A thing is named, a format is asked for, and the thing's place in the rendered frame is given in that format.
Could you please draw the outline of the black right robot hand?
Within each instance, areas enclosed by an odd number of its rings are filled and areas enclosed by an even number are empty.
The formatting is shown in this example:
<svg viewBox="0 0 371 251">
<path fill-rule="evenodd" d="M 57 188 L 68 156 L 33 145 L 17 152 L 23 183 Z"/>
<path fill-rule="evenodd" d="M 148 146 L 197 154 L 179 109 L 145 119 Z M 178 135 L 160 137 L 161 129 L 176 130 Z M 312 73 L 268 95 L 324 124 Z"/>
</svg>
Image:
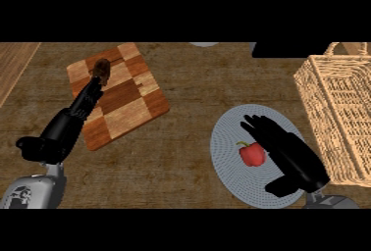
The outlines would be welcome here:
<svg viewBox="0 0 371 251">
<path fill-rule="evenodd" d="M 331 179 L 323 160 L 306 142 L 266 116 L 244 115 L 244 119 L 241 127 L 284 173 L 265 186 L 265 191 L 277 197 L 293 194 L 299 189 L 317 192 Z"/>
</svg>

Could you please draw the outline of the checkered wooden cutting board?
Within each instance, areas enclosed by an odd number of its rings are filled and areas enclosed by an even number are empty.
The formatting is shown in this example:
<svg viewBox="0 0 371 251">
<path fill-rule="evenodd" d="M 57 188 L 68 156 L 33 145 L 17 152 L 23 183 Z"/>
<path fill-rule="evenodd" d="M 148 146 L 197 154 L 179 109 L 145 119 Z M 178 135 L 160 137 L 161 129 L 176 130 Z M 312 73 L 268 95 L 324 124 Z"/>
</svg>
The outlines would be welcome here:
<svg viewBox="0 0 371 251">
<path fill-rule="evenodd" d="M 133 42 L 125 42 L 67 67 L 73 97 L 88 84 L 102 58 L 111 62 L 111 77 L 83 126 L 91 151 L 99 150 L 170 111 L 169 100 Z"/>
</svg>

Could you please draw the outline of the round grey placemat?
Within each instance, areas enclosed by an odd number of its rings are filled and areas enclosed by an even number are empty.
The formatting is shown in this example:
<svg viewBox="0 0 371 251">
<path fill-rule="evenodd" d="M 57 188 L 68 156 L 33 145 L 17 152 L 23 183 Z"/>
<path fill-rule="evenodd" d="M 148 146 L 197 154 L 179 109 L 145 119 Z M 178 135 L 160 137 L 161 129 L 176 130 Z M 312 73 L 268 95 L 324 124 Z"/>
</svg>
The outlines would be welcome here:
<svg viewBox="0 0 371 251">
<path fill-rule="evenodd" d="M 219 118 L 210 137 L 210 156 L 215 171 L 232 195 L 249 205 L 261 209 L 281 209 L 296 203 L 305 191 L 299 189 L 284 197 L 277 197 L 265 191 L 265 186 L 284 173 L 271 158 L 259 167 L 249 167 L 240 155 L 240 141 L 255 143 L 256 140 L 241 127 L 244 115 L 266 116 L 278 125 L 305 139 L 296 125 L 269 107 L 246 104 L 234 107 Z"/>
</svg>

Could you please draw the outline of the light wooden panel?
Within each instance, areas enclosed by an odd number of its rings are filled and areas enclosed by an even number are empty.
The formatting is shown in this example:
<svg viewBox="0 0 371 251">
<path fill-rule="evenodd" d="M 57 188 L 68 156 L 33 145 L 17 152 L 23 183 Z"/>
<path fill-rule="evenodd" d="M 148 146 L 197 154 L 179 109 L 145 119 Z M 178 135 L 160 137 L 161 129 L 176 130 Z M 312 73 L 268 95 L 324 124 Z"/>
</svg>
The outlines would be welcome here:
<svg viewBox="0 0 371 251">
<path fill-rule="evenodd" d="M 0 42 L 0 107 L 40 47 L 39 42 Z"/>
</svg>

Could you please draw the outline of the red bell pepper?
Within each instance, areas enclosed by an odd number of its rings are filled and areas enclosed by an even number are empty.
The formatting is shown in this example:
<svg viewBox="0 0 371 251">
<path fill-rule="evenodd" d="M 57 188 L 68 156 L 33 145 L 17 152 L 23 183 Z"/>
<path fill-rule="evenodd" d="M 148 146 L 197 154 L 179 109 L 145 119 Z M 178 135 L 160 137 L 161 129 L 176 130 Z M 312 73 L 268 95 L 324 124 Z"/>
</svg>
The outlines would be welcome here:
<svg viewBox="0 0 371 251">
<path fill-rule="evenodd" d="M 249 167 L 259 167 L 266 161 L 266 153 L 258 142 L 247 143 L 246 141 L 240 141 L 240 156 L 243 161 Z"/>
</svg>

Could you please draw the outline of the tan wicker basket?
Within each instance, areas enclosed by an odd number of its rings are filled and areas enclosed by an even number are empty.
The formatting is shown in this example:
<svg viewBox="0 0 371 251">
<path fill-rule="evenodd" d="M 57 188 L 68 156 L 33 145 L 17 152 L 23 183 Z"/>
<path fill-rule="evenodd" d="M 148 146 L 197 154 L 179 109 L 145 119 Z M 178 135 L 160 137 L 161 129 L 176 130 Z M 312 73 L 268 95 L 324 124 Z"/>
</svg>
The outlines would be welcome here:
<svg viewBox="0 0 371 251">
<path fill-rule="evenodd" d="M 330 47 L 306 59 L 294 82 L 331 183 L 371 187 L 371 54 Z"/>
</svg>

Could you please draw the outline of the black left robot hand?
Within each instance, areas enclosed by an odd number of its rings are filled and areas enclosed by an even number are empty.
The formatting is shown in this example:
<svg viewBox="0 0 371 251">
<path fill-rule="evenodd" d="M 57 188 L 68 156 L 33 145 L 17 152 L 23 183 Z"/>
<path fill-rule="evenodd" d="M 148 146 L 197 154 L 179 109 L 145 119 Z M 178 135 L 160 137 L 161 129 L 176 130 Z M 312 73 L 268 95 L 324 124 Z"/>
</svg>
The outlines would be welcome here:
<svg viewBox="0 0 371 251">
<path fill-rule="evenodd" d="M 61 163 L 76 145 L 85 121 L 104 96 L 101 78 L 92 77 L 68 108 L 64 108 L 51 120 L 39 137 L 24 136 L 17 141 L 23 157 L 28 161 L 48 164 Z"/>
</svg>

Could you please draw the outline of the black appliance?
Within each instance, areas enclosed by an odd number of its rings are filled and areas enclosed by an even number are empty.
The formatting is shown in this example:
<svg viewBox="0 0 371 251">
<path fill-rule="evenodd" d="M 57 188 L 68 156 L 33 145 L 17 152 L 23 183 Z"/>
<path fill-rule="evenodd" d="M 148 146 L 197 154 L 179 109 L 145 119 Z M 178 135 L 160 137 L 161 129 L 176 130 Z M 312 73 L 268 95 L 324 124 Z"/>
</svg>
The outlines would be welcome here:
<svg viewBox="0 0 371 251">
<path fill-rule="evenodd" d="M 255 58 L 308 58 L 323 55 L 330 47 L 326 42 L 259 42 L 253 50 Z"/>
</svg>

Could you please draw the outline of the brown potato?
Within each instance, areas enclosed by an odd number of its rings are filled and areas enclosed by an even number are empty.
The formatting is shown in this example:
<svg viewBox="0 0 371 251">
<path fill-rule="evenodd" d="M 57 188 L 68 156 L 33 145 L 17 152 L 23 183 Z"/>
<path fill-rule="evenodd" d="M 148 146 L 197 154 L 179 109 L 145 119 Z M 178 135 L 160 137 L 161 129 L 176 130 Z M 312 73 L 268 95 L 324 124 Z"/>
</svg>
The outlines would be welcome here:
<svg viewBox="0 0 371 251">
<path fill-rule="evenodd" d="M 111 62 L 102 58 L 98 60 L 93 68 L 93 77 L 101 79 L 101 85 L 107 86 L 111 77 Z"/>
</svg>

